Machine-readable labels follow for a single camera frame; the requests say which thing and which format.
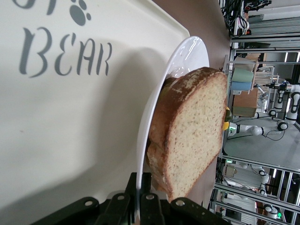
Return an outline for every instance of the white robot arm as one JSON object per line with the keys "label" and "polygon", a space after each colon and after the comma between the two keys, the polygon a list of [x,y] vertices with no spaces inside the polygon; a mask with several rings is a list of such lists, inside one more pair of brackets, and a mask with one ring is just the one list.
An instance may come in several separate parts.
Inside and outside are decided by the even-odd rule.
{"label": "white robot arm", "polygon": [[288,113],[286,114],[286,120],[289,124],[294,124],[297,120],[298,108],[300,105],[300,85],[290,84],[287,81],[283,81],[281,84],[273,82],[271,84],[266,84],[265,86],[272,89],[277,89],[279,96],[274,104],[274,110],[276,110],[277,112],[282,110],[283,94],[285,92],[289,92],[291,104],[289,106]]}
{"label": "white robot arm", "polygon": [[[269,181],[269,174],[265,172],[264,168],[259,165],[249,165],[246,163],[241,163],[241,162],[236,162],[236,165],[240,165],[242,168],[246,169],[248,166],[251,166],[251,168],[261,176],[262,178],[262,183],[260,185],[260,191],[259,193],[267,196],[267,191],[266,191],[266,183]],[[263,204],[264,209],[268,212],[267,216],[270,218],[277,219],[278,217],[278,210],[270,205],[270,204]]]}
{"label": "white robot arm", "polygon": [[253,125],[230,123],[229,136],[233,136],[238,133],[250,133],[254,136],[277,135],[286,129],[288,129],[288,123],[284,120],[277,121],[277,126],[275,127],[258,127]]}

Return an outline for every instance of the cable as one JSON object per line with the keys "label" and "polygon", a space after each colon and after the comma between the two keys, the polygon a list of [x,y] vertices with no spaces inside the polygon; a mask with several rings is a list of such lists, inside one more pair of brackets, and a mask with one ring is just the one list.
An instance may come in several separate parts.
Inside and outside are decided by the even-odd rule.
{"label": "cable", "polygon": [[226,182],[226,184],[229,186],[229,184],[228,184],[228,182],[224,179],[224,176],[223,176],[223,173],[222,173],[222,171],[219,169],[219,168],[217,168],[217,171],[218,171],[218,176],[217,176],[217,178],[219,178],[219,175],[221,175],[221,177],[222,177],[222,179]]}
{"label": "cable", "polygon": [[217,171],[218,171],[219,175],[221,175],[221,177],[223,178],[223,180],[226,182],[226,184],[228,186],[230,186],[229,183],[224,179],[224,177],[226,177],[226,176],[223,175],[222,171],[220,169],[217,169]]}
{"label": "cable", "polygon": [[255,171],[255,170],[253,169],[252,165],[250,165],[250,167],[251,167],[251,170],[252,170],[253,173],[255,173],[256,175],[260,175],[257,171]]}
{"label": "cable", "polygon": [[236,121],[236,123],[237,123],[237,122],[240,122],[240,121],[245,121],[245,120],[256,120],[256,119],[262,119],[262,118],[266,118],[266,117],[270,117],[270,116],[262,116],[262,117],[259,117],[259,118],[246,118],[246,119],[241,119],[241,120]]}
{"label": "cable", "polygon": [[216,177],[216,180],[217,180],[217,181],[218,181],[218,179],[222,182],[222,180],[221,180],[221,178],[219,178],[219,176]]}
{"label": "cable", "polygon": [[233,36],[233,37],[236,37],[233,34],[235,20],[240,19],[240,24],[243,29],[245,29],[247,27],[247,22],[241,16],[242,2],[243,2],[243,0],[226,0],[225,5],[221,7],[225,25],[229,31],[229,35]]}
{"label": "cable", "polygon": [[243,186],[240,186],[238,188],[242,188],[242,187],[246,187],[248,190],[251,190],[251,191],[254,191],[253,189],[249,189],[249,187],[247,185],[243,185]]}
{"label": "cable", "polygon": [[229,138],[227,140],[232,140],[232,139],[241,138],[241,137],[249,137],[249,136],[253,136],[253,135],[245,135],[245,136],[233,137],[233,138]]}
{"label": "cable", "polygon": [[271,132],[271,131],[269,131],[269,132],[267,133],[266,136],[264,136],[264,135],[262,135],[262,136],[264,136],[265,138],[269,138],[269,139],[271,139],[272,141],[279,141],[279,140],[281,140],[281,139],[285,136],[285,130],[284,130],[284,131],[283,131],[283,134],[282,134],[282,136],[281,136],[281,138],[279,138],[279,139],[277,139],[277,140],[274,140],[274,139],[268,137],[268,134],[269,134],[270,132]]}
{"label": "cable", "polygon": [[262,120],[271,120],[271,121],[274,121],[274,122],[278,122],[278,121],[280,121],[281,119],[268,119],[268,118],[265,118],[265,119],[262,119]]}

